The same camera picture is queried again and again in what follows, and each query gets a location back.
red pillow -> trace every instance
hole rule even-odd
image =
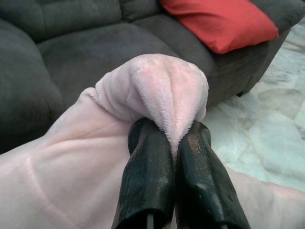
[[[279,36],[273,22],[250,0],[160,0],[160,3],[215,53]]]

pink fleece blanket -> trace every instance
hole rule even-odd
[[[203,120],[207,95],[195,65],[165,55],[106,74],[43,137],[0,156],[1,229],[110,229],[130,126],[154,120],[175,158],[193,120]],[[303,193],[227,170],[253,229],[304,228]]]

marble floor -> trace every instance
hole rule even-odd
[[[305,191],[305,18],[251,92],[209,110],[204,124],[231,168]]]

gray sofa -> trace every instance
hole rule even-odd
[[[141,54],[196,64],[209,82],[208,107],[248,92],[304,14],[301,0],[286,0],[295,11],[286,23],[283,7],[255,1],[281,36],[218,55],[157,0],[0,0],[0,153],[44,134],[82,90]]]

sofa armrest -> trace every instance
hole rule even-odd
[[[251,0],[276,25],[279,33],[291,29],[305,15],[304,0]]]
[[[62,111],[61,94],[35,43],[0,19],[0,141],[45,129]]]

